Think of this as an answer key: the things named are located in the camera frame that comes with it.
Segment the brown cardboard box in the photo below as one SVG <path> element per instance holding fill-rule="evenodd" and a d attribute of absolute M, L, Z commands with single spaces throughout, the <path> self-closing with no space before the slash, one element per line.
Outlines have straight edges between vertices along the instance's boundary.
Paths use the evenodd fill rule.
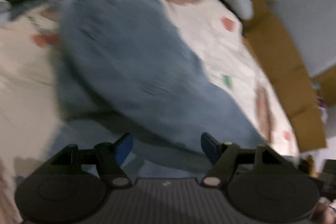
<path fill-rule="evenodd" d="M 243 21 L 243 34 L 291 123 L 299 150 L 325 148 L 325 128 L 312 81 L 293 40 L 268 6 L 273 0 L 250 1 L 254 16 Z"/>

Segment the blue denim pants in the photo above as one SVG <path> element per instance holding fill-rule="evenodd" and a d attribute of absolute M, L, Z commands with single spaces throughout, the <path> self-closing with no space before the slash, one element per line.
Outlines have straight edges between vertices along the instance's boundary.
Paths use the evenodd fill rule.
<path fill-rule="evenodd" d="M 232 97 L 210 83 L 159 0 L 49 0 L 60 13 L 53 47 L 64 116 L 47 150 L 92 148 L 131 133 L 131 177 L 201 177 L 201 135 L 244 148 L 263 142 Z"/>

